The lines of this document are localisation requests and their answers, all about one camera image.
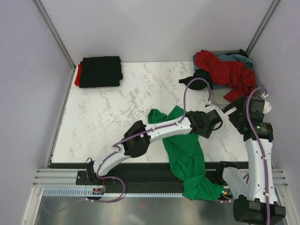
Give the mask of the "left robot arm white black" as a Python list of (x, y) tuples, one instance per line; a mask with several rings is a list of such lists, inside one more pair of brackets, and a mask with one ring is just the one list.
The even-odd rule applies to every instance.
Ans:
[(209, 138), (222, 125), (223, 121), (216, 110), (184, 112), (178, 118), (154, 124), (144, 124), (139, 120), (129, 128), (121, 141), (112, 146), (109, 154), (99, 161), (86, 163), (86, 178), (92, 184), (99, 184), (110, 170), (126, 159), (144, 155), (149, 145), (155, 141), (187, 134)]

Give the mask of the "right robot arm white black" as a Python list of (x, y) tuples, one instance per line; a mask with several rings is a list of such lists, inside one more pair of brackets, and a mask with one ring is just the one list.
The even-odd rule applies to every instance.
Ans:
[(248, 155), (248, 180), (234, 163), (222, 162), (215, 172), (219, 184), (227, 184), (233, 197), (233, 216), (237, 222), (252, 225), (275, 225), (285, 218), (284, 206), (278, 204), (272, 177), (271, 152), (273, 127), (264, 122), (268, 105), (261, 97), (239, 97), (222, 109), (243, 136)]

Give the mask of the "green t shirt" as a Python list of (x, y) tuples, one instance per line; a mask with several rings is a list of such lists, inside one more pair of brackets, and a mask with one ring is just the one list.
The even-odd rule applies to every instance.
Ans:
[(176, 135), (164, 138), (162, 142), (172, 173), (183, 181), (183, 196), (190, 200), (217, 200), (224, 189), (206, 177), (198, 135)]

